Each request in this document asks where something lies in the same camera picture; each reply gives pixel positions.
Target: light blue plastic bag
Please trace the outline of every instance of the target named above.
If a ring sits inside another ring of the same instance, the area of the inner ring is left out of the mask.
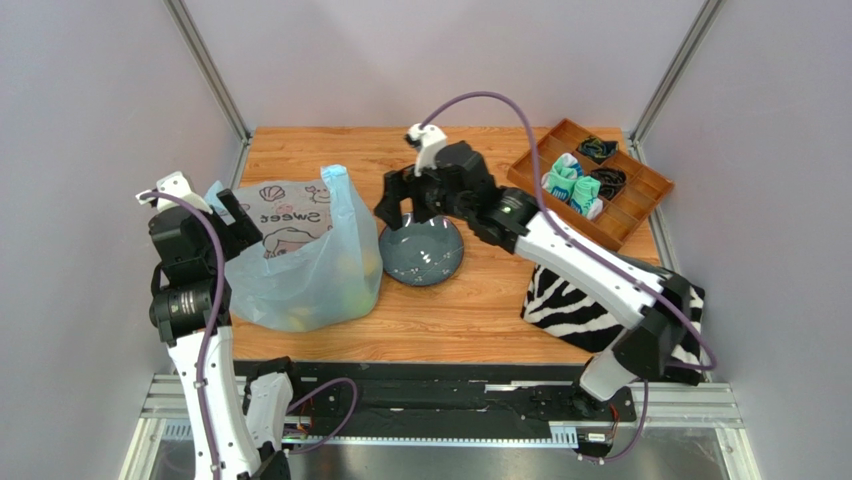
[[[324,167],[322,182],[327,193],[316,181],[267,182],[234,192],[261,231],[268,230],[268,222],[274,220],[276,227],[297,232],[309,242],[291,248],[298,238],[277,240],[280,247],[276,249],[267,240],[273,234],[265,234],[264,241],[226,264],[225,277],[233,289],[231,311],[240,318],[275,330],[306,332],[362,317],[375,306],[382,276],[376,221],[346,168]],[[217,211],[224,209],[216,198],[222,189],[217,182],[205,196]],[[265,214],[264,209],[272,205],[266,202],[273,201],[279,213],[292,213]],[[314,211],[306,216],[309,208]],[[325,226],[326,215],[333,228]],[[312,223],[318,218],[325,223]],[[312,226],[322,231],[311,231]]]

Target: wooden tabletop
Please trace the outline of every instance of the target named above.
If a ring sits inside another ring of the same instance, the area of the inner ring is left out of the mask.
[[[372,208],[385,172],[414,163],[403,141],[407,128],[259,128],[242,186],[268,180],[319,178],[320,167],[341,164]],[[548,129],[537,128],[536,135]],[[591,128],[622,142],[615,128]],[[450,143],[465,140],[480,152],[498,184],[528,149],[520,128],[444,128]],[[384,228],[381,221],[378,228]],[[465,255],[450,280],[409,287],[387,275],[379,300],[366,317],[308,333],[283,333],[234,318],[234,355],[240,359],[290,356],[295,360],[584,363],[589,353],[520,318],[533,264],[486,245],[463,225]],[[647,224],[621,253],[658,264]]]

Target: black and white striped fabric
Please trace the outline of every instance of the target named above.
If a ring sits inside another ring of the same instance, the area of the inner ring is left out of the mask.
[[[671,272],[645,262],[622,257],[638,268],[660,277]],[[701,316],[704,312],[704,289],[692,286],[690,301],[692,325],[701,331]],[[592,353],[604,350],[623,330],[603,306],[592,300],[580,289],[571,285],[551,270],[537,265],[533,270],[521,318],[545,332]],[[698,363],[700,348],[692,335],[687,334],[672,357],[686,363]],[[662,381],[697,385],[700,372],[684,368],[668,367]]]

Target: gray wall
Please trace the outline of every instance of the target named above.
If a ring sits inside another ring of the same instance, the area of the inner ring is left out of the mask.
[[[0,477],[116,478],[168,364],[133,195],[237,150],[162,2],[0,1]]]
[[[644,150],[764,478],[848,478],[852,3],[727,2]]]
[[[411,125],[497,90],[537,125],[631,128],[701,0],[187,0],[252,126]],[[515,125],[493,100],[443,125]]]

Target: sock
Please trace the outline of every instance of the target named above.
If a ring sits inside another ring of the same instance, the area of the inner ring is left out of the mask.
[[[603,200],[600,198],[596,198],[595,201],[592,202],[591,208],[589,208],[589,213],[586,214],[586,218],[589,220],[594,220],[595,217],[601,214],[603,211]]]
[[[580,163],[570,153],[560,156],[548,173],[541,179],[541,186],[562,202],[567,202],[574,193],[577,177],[582,175]]]
[[[571,208],[586,216],[592,208],[595,199],[598,198],[598,192],[601,189],[601,182],[592,177],[580,177],[574,184],[574,192],[571,194]]]

